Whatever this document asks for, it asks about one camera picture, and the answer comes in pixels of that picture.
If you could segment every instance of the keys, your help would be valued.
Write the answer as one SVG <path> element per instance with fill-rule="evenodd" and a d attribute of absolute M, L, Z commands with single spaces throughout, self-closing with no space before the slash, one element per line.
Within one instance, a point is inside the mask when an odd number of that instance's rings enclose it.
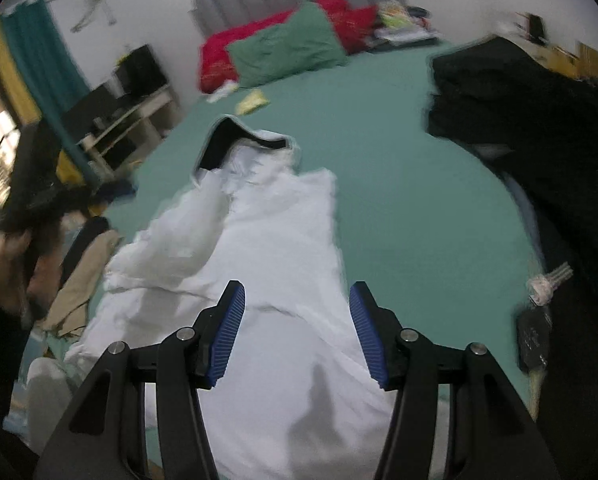
<path fill-rule="evenodd" d="M 527 285 L 532 302 L 537 306 L 545 306 L 550 303 L 554 291 L 561 283 L 570 279 L 572 273 L 572 268 L 565 262 L 549 274 L 539 274 L 539 276 L 530 278 Z"/>

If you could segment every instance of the red blanket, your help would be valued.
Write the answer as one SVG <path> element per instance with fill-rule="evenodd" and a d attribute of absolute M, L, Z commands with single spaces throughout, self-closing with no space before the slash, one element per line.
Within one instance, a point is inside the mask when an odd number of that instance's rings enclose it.
<path fill-rule="evenodd" d="M 339 41 L 348 54 L 365 50 L 364 38 L 372 33 L 377 6 L 349 9 L 346 0 L 314 0 L 326 12 Z M 272 25 L 284 23 L 293 10 L 279 12 L 265 20 L 234 27 L 213 34 L 201 47 L 199 89 L 207 94 L 217 90 L 225 81 L 239 80 L 239 75 L 225 49 L 233 41 L 244 40 Z"/>

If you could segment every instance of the person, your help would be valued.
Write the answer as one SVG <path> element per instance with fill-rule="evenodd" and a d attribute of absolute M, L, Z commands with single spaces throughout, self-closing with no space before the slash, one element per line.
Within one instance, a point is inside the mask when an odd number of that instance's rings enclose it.
<path fill-rule="evenodd" d="M 0 478 L 31 478 L 37 456 L 16 436 L 2 429 L 10 410 L 10 397 L 31 324 L 26 322 L 30 302 L 50 307 L 61 277 L 60 224 L 48 226 L 46 247 L 30 281 L 25 283 L 24 254 L 31 244 L 30 231 L 0 234 Z"/>

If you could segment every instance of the beige cloth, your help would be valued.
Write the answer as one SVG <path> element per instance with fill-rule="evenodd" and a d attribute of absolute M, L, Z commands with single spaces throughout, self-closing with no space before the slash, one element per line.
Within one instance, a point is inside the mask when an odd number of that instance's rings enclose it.
<path fill-rule="evenodd" d="M 57 297 L 50 306 L 42 328 L 59 337 L 81 335 L 88 320 L 88 300 L 92 297 L 113 251 L 119 233 L 106 231 L 88 245 Z"/>

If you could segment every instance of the yellow packet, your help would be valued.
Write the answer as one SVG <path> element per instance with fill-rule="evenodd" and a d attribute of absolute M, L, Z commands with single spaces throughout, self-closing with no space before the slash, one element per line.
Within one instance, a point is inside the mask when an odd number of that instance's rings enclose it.
<path fill-rule="evenodd" d="M 263 94 L 263 92 L 260 89 L 255 88 L 252 92 L 246 95 L 246 97 L 244 97 L 239 104 L 237 104 L 234 112 L 237 115 L 250 114 L 258 108 L 267 105 L 269 102 L 270 101 L 266 99 L 266 96 Z"/>

